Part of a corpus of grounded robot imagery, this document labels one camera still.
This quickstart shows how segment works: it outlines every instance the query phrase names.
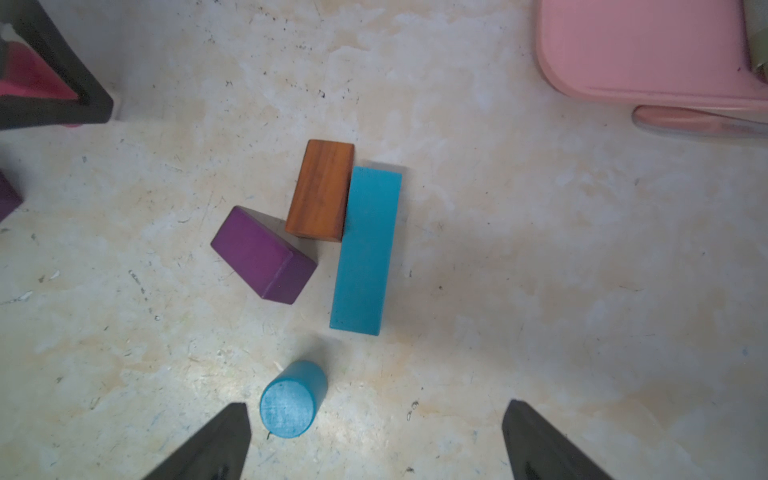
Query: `orange wooden block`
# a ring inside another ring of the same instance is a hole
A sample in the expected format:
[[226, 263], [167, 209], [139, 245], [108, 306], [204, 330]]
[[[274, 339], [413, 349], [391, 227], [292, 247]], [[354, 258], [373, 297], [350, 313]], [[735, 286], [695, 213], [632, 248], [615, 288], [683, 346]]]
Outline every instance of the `orange wooden block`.
[[354, 156], [352, 144], [325, 140], [310, 140], [306, 144], [286, 232], [297, 237], [341, 241]]

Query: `stained floor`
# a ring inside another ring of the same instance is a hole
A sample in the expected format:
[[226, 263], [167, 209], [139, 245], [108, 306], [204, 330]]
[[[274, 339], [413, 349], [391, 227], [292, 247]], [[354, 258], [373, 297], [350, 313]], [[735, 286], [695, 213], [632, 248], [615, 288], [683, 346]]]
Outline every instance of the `stained floor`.
[[[518, 398], [617, 479], [763, 478], [768, 145], [555, 92], [531, 0], [42, 3], [122, 105], [0, 134], [1, 477], [141, 478], [244, 401], [244, 478], [511, 478]], [[209, 246], [310, 138], [404, 172], [379, 337], [328, 328], [338, 244], [293, 306]], [[267, 438], [307, 352], [316, 423]]]

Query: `purple block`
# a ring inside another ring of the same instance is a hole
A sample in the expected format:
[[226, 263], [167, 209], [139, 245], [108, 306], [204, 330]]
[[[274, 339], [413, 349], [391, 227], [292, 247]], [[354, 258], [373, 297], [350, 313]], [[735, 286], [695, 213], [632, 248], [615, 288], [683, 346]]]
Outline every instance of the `purple block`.
[[235, 207], [210, 245], [265, 300], [292, 304], [317, 263]]
[[21, 204], [22, 198], [5, 179], [5, 176], [0, 173], [0, 222]]

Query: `pink furniture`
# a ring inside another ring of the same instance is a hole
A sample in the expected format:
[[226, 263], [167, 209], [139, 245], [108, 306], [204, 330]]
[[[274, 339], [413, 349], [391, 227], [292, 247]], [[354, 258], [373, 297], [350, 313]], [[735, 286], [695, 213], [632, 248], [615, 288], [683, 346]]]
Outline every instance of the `pink furniture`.
[[594, 101], [768, 111], [741, 0], [540, 0], [538, 61]]

